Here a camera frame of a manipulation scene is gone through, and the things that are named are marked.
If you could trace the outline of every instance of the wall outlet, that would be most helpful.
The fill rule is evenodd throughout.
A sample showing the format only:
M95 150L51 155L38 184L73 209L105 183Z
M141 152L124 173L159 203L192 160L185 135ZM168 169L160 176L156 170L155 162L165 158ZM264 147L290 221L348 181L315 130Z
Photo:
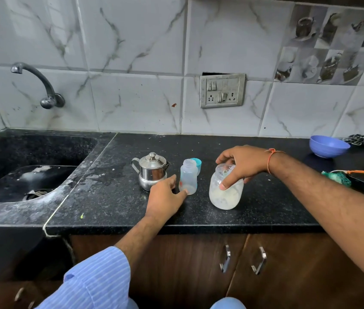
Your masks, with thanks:
M200 108L242 106L245 74L200 77Z

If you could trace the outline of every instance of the faucet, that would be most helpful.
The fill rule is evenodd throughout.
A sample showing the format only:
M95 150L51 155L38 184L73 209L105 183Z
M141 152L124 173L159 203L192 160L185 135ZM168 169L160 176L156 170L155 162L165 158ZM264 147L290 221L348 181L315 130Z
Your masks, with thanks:
M10 67L10 71L13 72L14 74L21 74L22 70L24 69L27 70L28 72L31 72L36 77L38 77L45 86L46 93L48 96L41 99L40 103L43 108L51 109L54 106L63 107L65 105L65 99L63 98L63 96L60 95L59 93L55 93L49 80L46 79L46 77L35 67L22 62L14 63Z

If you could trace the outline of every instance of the jar with liquid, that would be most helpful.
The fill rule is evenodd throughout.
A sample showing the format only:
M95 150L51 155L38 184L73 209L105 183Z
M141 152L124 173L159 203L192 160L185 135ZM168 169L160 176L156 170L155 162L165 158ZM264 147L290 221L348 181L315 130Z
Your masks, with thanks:
M217 208L228 210L234 208L241 199L243 179L240 179L230 188L222 191L219 185L231 173L235 165L220 164L215 168L215 173L210 179L209 199Z
M196 162L192 159L185 159L181 167L181 177L179 180L179 191L186 189L188 195L192 195L198 188L197 182L198 168Z

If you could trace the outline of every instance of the backsplash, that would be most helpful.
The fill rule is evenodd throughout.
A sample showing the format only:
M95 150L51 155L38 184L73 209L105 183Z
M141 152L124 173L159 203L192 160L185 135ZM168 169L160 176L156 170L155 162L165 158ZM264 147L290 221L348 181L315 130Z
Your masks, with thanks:
M66 99L43 109L37 67ZM203 72L246 73L199 107ZM0 129L364 133L364 9L274 0L0 0Z

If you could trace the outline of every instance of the black sink basin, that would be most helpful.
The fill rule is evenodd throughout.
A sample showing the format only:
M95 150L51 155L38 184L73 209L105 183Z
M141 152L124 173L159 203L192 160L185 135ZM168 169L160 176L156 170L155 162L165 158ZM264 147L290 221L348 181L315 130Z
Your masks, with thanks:
M56 189L96 143L60 135L0 138L0 203L30 200Z

